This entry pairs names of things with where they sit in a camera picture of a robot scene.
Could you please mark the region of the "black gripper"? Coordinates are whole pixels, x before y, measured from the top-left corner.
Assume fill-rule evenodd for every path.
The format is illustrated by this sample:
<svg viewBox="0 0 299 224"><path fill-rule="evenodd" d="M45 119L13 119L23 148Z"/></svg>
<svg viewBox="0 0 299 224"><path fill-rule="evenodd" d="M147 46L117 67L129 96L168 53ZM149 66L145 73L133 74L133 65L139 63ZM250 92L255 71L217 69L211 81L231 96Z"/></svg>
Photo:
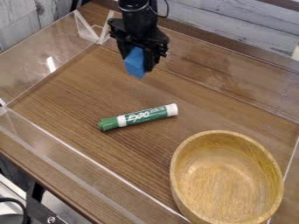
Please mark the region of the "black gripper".
<svg viewBox="0 0 299 224"><path fill-rule="evenodd" d="M151 7L141 10L121 10L121 18L111 18L109 36L116 40L123 59L135 46L144 50L144 71L148 73L168 51L168 36L157 27L157 15Z"/></svg>

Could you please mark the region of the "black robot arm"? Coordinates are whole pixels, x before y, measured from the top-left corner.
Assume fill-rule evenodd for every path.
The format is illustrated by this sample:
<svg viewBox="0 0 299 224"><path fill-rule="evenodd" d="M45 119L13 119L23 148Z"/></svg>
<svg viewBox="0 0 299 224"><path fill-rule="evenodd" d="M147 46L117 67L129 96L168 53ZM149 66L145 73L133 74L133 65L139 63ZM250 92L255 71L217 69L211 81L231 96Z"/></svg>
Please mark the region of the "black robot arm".
<svg viewBox="0 0 299 224"><path fill-rule="evenodd" d="M117 7L121 18L107 21L109 36L116 40L125 70L143 77L167 56L169 38L157 27L157 18L167 18L169 10L161 16L156 0L119 0Z"/></svg>

